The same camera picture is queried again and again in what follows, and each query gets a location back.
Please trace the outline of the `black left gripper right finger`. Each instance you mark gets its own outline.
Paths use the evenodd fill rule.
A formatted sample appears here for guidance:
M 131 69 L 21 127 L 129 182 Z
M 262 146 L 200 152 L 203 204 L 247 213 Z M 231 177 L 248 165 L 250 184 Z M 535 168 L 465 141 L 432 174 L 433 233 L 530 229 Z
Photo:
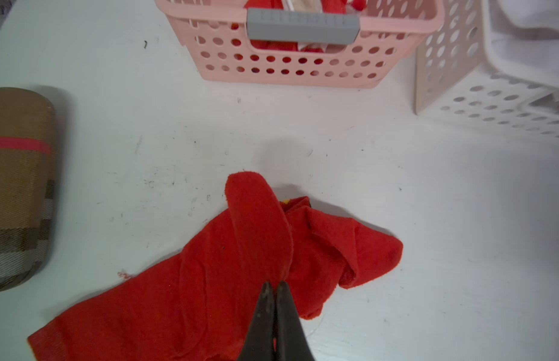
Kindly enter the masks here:
M 289 285 L 276 290 L 275 360 L 314 361 Z

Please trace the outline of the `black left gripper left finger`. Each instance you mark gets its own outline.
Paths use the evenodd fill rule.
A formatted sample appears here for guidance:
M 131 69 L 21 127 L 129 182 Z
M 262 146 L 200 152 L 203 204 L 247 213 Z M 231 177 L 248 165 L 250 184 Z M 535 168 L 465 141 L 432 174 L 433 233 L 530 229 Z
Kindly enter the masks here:
M 237 361 L 275 360 L 276 302 L 273 287 L 264 283 Z

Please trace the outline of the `plain red sock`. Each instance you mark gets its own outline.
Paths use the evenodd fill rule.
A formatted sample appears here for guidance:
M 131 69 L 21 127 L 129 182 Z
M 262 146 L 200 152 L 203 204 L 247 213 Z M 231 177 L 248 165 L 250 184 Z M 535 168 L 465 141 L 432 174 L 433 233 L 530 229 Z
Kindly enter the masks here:
M 281 202 L 255 172 L 229 176 L 227 209 L 182 251 L 60 314 L 28 338 L 38 360 L 234 360 L 265 282 L 285 281 L 301 318 L 337 287 L 392 271 L 403 245 L 352 218 Z

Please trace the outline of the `white ankle sock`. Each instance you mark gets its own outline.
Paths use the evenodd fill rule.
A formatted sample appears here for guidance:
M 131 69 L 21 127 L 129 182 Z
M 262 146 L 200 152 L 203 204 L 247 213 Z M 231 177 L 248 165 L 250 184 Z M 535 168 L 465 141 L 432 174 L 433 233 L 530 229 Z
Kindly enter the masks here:
M 492 47 L 504 60 L 559 76 L 559 1 L 490 1 Z

